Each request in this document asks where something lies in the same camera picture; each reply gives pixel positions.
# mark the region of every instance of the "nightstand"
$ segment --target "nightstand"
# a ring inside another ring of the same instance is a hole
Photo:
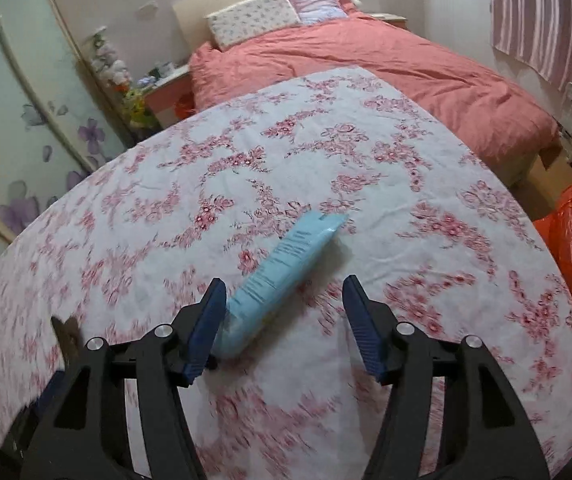
[[[387,12],[373,12],[370,15],[381,22],[408,30],[408,20],[403,16],[397,16],[396,14],[389,14]]]
[[[168,128],[194,115],[195,101],[188,65],[180,66],[159,79],[154,86],[144,91],[144,100],[162,128]]]

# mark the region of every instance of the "light blue package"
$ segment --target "light blue package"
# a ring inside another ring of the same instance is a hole
[[[305,213],[228,301],[213,354],[230,359],[248,345],[315,264],[346,215]]]

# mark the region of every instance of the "metal bolt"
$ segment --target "metal bolt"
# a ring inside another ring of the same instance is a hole
[[[470,346],[470,348],[482,348],[484,343],[482,342],[481,338],[476,335],[467,335],[466,344]]]
[[[415,327],[410,323],[400,323],[397,325],[397,332],[402,335],[411,335],[415,333]]]
[[[101,337],[93,337],[86,343],[88,350],[98,350],[103,346],[103,339]]]
[[[173,333],[173,327],[170,325],[159,325],[155,329],[155,335],[157,337],[168,337],[171,333]]]

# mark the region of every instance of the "wooden floor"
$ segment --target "wooden floor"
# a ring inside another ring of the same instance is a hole
[[[537,158],[528,178],[511,188],[517,202],[531,220],[543,218],[553,211],[559,195],[572,184],[572,168],[564,155],[557,157],[553,165],[545,170]]]

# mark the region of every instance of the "floral tablecloth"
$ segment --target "floral tablecloth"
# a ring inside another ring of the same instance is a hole
[[[572,455],[572,299],[543,241],[466,146],[360,68],[293,79],[142,142],[31,224],[0,258],[0,439],[62,366],[50,316],[138,338],[214,276],[231,294],[308,209],[349,216],[279,317],[236,361],[181,391],[208,478],[360,478],[387,389],[341,306],[368,295],[432,336],[482,337],[552,470]],[[434,466],[434,382],[423,468]],[[147,462],[127,384],[137,471]]]

